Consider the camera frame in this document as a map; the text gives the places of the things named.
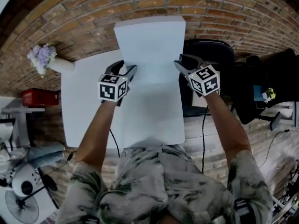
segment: sheet of paper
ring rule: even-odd
[[[122,104],[121,147],[148,138],[168,145],[183,143],[179,71],[174,61],[183,52],[184,19],[160,16],[122,21],[114,31],[125,64],[137,65]]]

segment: fiducial marker cube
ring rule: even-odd
[[[100,99],[117,102],[127,94],[128,78],[102,74],[98,80],[98,96]]]
[[[209,65],[189,75],[192,89],[206,96],[220,88],[219,73]]]

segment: chair backrest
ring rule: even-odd
[[[184,42],[183,54],[199,56],[204,61],[232,64],[235,59],[233,49],[225,42],[209,39],[192,39]]]
[[[275,55],[264,63],[269,86],[276,98],[268,102],[267,107],[287,102],[299,101],[299,57],[292,49]]]

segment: purple flowers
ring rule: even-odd
[[[36,68],[37,72],[42,75],[46,73],[45,67],[51,62],[55,60],[55,56],[57,55],[56,49],[49,44],[45,44],[40,47],[36,45],[27,55],[27,58],[31,60],[33,66]]]

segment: wire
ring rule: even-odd
[[[118,158],[120,158],[120,150],[119,150],[119,148],[118,148],[117,142],[116,142],[116,140],[115,140],[115,137],[114,137],[114,135],[113,135],[111,129],[110,129],[110,133],[111,133],[111,135],[112,135],[112,137],[113,137],[113,139],[114,139],[114,142],[115,142],[115,144],[116,144],[116,147],[117,147]]]
[[[45,174],[45,175],[50,175],[51,173],[56,172],[57,170],[59,170],[60,168],[62,168],[64,165],[66,165],[66,164],[73,158],[73,155],[74,155],[75,152],[76,152],[76,151],[70,153],[70,155],[67,157],[66,162],[65,162],[63,165],[61,165],[60,167],[54,169],[53,171],[51,171],[51,172],[49,172],[48,174]]]
[[[296,130],[289,130],[289,129],[286,129],[286,130],[284,130],[284,131],[279,131],[279,132],[274,136],[274,138],[272,139],[271,144],[270,144],[269,149],[268,149],[268,153],[267,153],[266,159],[265,159],[265,161],[263,162],[263,164],[260,166],[260,168],[266,163],[266,161],[267,161],[267,159],[268,159],[268,155],[269,155],[269,151],[270,151],[271,145],[272,145],[273,141],[275,140],[275,138],[277,137],[277,135],[279,135],[280,133],[288,133],[288,132],[297,132],[297,133],[299,133],[299,131],[296,131]]]
[[[296,170],[291,173],[291,180],[295,177],[296,173],[299,172],[299,160],[298,159],[296,160],[296,164],[297,164]]]
[[[270,151],[271,145],[272,145],[273,141],[275,140],[275,138],[277,137],[277,135],[279,135],[280,133],[283,133],[283,131],[278,132],[278,133],[274,136],[274,138],[272,139],[272,141],[271,141],[271,143],[270,143],[270,146],[269,146],[269,149],[268,149],[268,153],[267,153],[266,159],[265,159],[265,161],[263,162],[263,164],[260,166],[260,168],[266,163],[266,161],[267,161],[267,159],[268,159],[268,155],[269,155],[269,151]]]
[[[62,168],[64,165],[66,165],[68,163],[68,161],[66,161],[63,165],[61,165],[60,167],[54,169],[53,171],[49,172],[48,174],[45,174],[45,175],[50,175],[51,173],[53,172],[56,172],[57,170],[59,170],[60,168]]]
[[[13,171],[14,171],[14,169],[20,164],[20,163],[22,163],[23,161],[24,161],[24,159],[28,156],[28,154],[29,154],[29,151],[30,151],[30,147],[28,147],[28,146],[26,146],[27,148],[28,148],[28,151],[27,151],[27,153],[26,153],[26,155],[20,160],[20,161],[18,161],[18,163],[13,167]]]
[[[18,147],[13,147],[13,148],[20,148],[20,147],[28,147],[28,148],[32,148],[31,146],[28,146],[28,145],[18,146]]]
[[[202,155],[202,173],[204,173],[204,165],[205,165],[204,158],[205,158],[205,152],[206,152],[205,135],[204,135],[204,125],[205,125],[206,113],[207,113],[208,108],[209,108],[209,106],[207,105],[206,111],[205,111],[205,116],[204,116],[204,119],[202,121],[202,141],[203,141],[203,146],[204,146],[204,153]]]
[[[265,177],[265,179],[267,179],[267,177],[269,176],[270,172],[271,172],[271,171],[274,171],[274,170],[280,170],[280,168],[274,168],[274,169],[271,169],[271,170],[268,172],[268,175]]]

